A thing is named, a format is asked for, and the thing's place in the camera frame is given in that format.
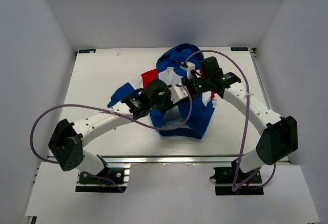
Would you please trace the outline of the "blue white red jacket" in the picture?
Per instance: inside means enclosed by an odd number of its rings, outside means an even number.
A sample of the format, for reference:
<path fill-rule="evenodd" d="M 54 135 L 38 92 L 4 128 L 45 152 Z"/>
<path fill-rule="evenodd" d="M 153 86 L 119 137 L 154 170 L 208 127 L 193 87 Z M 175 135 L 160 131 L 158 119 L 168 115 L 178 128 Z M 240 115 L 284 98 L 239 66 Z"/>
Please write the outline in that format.
<path fill-rule="evenodd" d="M 142 73 L 138 77 L 128 81 L 119 87 L 111 96 L 108 107 L 112 107 L 123 98 L 127 97 L 132 91 L 146 86 L 154 79 L 158 78 L 167 85 L 176 85 L 181 82 L 187 73 L 180 67 L 187 57 L 199 51 L 199 48 L 192 44 L 181 44 L 171 48 L 164 53 L 156 63 L 156 68 Z M 170 131 L 159 131 L 164 137 L 190 137 L 202 139 L 211 117 L 214 113 L 213 99 L 215 94 L 208 91 L 202 93 L 200 97 L 193 100 L 192 113 L 186 124 Z M 189 113 L 190 103 L 182 103 L 165 113 L 158 110 L 150 112 L 150 119 L 154 127 L 172 128 L 183 123 Z"/>

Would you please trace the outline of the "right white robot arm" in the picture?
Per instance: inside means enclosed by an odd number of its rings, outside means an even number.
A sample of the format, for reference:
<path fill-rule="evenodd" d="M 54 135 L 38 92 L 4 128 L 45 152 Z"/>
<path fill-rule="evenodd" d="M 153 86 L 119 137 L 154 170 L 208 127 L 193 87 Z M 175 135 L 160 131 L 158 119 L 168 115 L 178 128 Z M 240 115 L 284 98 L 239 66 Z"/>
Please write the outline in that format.
<path fill-rule="evenodd" d="M 255 149 L 238 159 L 239 165 L 232 168 L 232 178 L 244 182 L 250 172 L 264 165 L 273 165 L 298 149 L 298 126 L 292 116 L 283 117 L 269 109 L 247 91 L 247 87 L 234 73 L 223 73 L 215 57 L 199 62 L 201 74 L 191 71 L 191 78 L 182 83 L 190 94 L 198 95 L 211 91 L 232 104 L 260 134 Z"/>

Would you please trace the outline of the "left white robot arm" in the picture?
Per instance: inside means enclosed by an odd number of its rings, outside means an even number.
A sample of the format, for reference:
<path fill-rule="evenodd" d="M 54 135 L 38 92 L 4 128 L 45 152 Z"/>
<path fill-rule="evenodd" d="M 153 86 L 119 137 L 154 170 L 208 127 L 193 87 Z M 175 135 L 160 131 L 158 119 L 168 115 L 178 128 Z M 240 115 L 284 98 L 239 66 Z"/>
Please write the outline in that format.
<path fill-rule="evenodd" d="M 49 149 L 63 171 L 79 169 L 96 182 L 104 182 L 108 178 L 105 161 L 84 147 L 110 130 L 147 116 L 152 109 L 171 107 L 172 90 L 171 85 L 155 79 L 140 93 L 133 91 L 105 111 L 72 123 L 63 119 L 52 134 Z"/>

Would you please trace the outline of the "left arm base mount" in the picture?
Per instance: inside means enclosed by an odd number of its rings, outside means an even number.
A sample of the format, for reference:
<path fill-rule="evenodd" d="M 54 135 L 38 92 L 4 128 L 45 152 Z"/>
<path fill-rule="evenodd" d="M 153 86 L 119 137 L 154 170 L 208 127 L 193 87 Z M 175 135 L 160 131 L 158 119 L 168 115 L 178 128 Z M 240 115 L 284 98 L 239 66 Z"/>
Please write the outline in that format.
<path fill-rule="evenodd" d="M 76 192 L 124 193 L 127 187 L 128 169 L 121 165 L 109 165 L 100 157 L 85 156 L 79 169 Z"/>

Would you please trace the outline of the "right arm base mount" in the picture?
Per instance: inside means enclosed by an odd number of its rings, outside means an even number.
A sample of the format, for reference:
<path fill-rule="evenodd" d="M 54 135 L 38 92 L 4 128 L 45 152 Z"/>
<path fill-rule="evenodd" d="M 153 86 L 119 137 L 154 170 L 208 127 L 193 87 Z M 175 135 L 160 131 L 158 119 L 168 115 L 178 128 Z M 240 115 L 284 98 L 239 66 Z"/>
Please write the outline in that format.
<path fill-rule="evenodd" d="M 216 196 L 252 196 L 263 195 L 262 178 L 257 172 L 251 179 L 246 181 L 238 190 L 232 191 L 233 180 L 236 170 L 236 160 L 230 167 L 213 168 L 214 175 L 210 177 L 210 182 L 215 185 Z"/>

